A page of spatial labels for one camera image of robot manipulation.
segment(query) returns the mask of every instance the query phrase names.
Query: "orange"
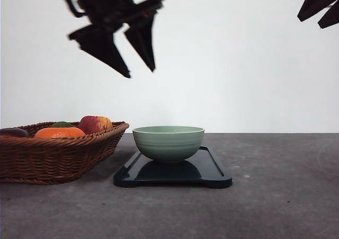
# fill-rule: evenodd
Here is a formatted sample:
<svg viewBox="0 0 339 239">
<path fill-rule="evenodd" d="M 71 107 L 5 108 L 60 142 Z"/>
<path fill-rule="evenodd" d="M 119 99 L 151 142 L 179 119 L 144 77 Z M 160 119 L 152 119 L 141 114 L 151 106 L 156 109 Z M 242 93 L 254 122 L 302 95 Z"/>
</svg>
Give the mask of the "orange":
<svg viewBox="0 0 339 239">
<path fill-rule="evenodd" d="M 44 128 L 35 133 L 35 138 L 81 137 L 86 134 L 79 128 Z"/>
</svg>

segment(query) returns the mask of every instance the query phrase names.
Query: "dark purple fruit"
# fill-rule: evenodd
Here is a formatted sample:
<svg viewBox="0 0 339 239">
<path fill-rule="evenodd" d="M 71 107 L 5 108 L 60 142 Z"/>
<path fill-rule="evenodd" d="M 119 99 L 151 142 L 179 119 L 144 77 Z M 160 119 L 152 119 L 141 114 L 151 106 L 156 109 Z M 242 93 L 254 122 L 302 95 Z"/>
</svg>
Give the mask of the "dark purple fruit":
<svg viewBox="0 0 339 239">
<path fill-rule="evenodd" d="M 24 129 L 4 128 L 0 129 L 0 136 L 28 137 L 28 132 Z"/>
</svg>

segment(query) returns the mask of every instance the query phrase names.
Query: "black tray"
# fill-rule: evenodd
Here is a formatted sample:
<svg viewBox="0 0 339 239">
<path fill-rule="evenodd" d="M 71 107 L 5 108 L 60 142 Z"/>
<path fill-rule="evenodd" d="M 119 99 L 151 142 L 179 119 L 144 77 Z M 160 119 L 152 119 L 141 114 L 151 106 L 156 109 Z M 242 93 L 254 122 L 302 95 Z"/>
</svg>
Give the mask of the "black tray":
<svg viewBox="0 0 339 239">
<path fill-rule="evenodd" d="M 200 146 L 192 157 L 178 163 L 159 163 L 139 151 L 113 177 L 116 186 L 201 184 L 221 189 L 232 185 L 232 177 L 209 147 Z"/>
</svg>

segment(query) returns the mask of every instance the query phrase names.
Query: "basket rim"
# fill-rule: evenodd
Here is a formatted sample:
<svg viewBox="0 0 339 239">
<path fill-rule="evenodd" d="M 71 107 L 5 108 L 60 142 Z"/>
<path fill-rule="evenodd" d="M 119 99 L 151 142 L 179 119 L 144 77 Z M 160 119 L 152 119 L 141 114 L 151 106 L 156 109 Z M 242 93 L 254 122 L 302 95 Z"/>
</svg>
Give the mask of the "basket rim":
<svg viewBox="0 0 339 239">
<path fill-rule="evenodd" d="M 54 122 L 40 122 L 40 123 L 36 123 L 36 124 L 31 124 L 31 125 L 26 125 L 26 126 L 18 126 L 18 127 L 14 127 L 14 128 L 27 128 L 27 127 L 36 127 L 38 125 L 42 125 L 42 124 L 53 124 Z M 13 142 L 15 143 L 15 145 L 20 145 L 20 144 L 48 144 L 50 146 L 52 145 L 60 145 L 60 144 L 70 144 L 70 143 L 74 143 L 74 144 L 83 144 L 83 145 L 87 145 L 87 144 L 92 144 L 94 142 L 98 142 L 98 141 L 102 141 L 105 140 L 111 136 L 117 135 L 119 133 L 124 132 L 126 129 L 129 128 L 129 124 L 124 122 L 124 121 L 119 121 L 119 122 L 112 122 L 113 125 L 113 129 L 109 129 L 109 130 L 103 130 L 103 131 L 99 131 L 99 132 L 95 132 L 92 134 L 88 134 L 85 136 L 80 136 L 80 137 L 58 137 L 58 138 L 34 138 L 34 137 L 12 137 L 12 136 L 0 136 L 0 140 L 2 143 L 0 144 L 6 144 L 4 142 L 9 141 L 9 142 Z"/>
</svg>

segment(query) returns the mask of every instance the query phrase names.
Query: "white wall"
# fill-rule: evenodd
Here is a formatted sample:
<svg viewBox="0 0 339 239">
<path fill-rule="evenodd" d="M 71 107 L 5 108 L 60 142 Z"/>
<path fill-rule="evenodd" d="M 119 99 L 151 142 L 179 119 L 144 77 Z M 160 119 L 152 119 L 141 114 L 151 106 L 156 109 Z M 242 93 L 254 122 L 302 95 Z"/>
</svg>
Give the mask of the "white wall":
<svg viewBox="0 0 339 239">
<path fill-rule="evenodd" d="M 300 23 L 303 1 L 165 0 L 153 74 L 115 36 L 126 79 L 66 38 L 88 21 L 63 0 L 1 0 L 1 127 L 95 114 L 131 128 L 339 132 L 339 25 Z"/>
</svg>

